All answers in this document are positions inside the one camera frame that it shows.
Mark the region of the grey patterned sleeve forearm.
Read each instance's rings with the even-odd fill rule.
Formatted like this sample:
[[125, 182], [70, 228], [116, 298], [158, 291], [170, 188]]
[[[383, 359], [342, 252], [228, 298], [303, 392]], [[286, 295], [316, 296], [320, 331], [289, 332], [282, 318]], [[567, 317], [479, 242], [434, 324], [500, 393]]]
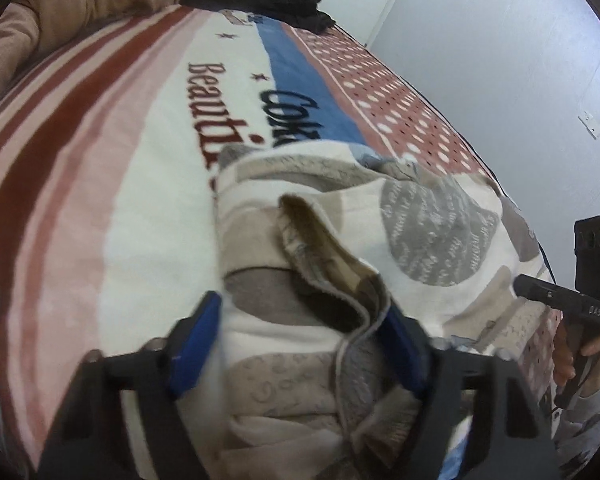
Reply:
[[588, 378], [572, 408], [562, 412], [554, 445], [563, 479], [573, 479], [600, 448], [599, 372]]

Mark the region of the person right hand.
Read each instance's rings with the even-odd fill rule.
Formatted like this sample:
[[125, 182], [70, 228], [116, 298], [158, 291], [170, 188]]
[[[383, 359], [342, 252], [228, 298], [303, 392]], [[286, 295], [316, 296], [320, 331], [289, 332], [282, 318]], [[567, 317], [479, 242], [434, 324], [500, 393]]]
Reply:
[[[565, 387], [566, 383], [576, 376], [574, 355], [568, 346], [567, 335], [567, 325], [562, 321], [554, 337], [554, 351], [552, 355], [554, 362], [554, 382], [561, 387]], [[581, 391], [581, 396], [592, 396], [593, 393], [600, 390], [600, 335], [587, 344], [582, 344], [580, 355], [586, 358], [597, 359]]]

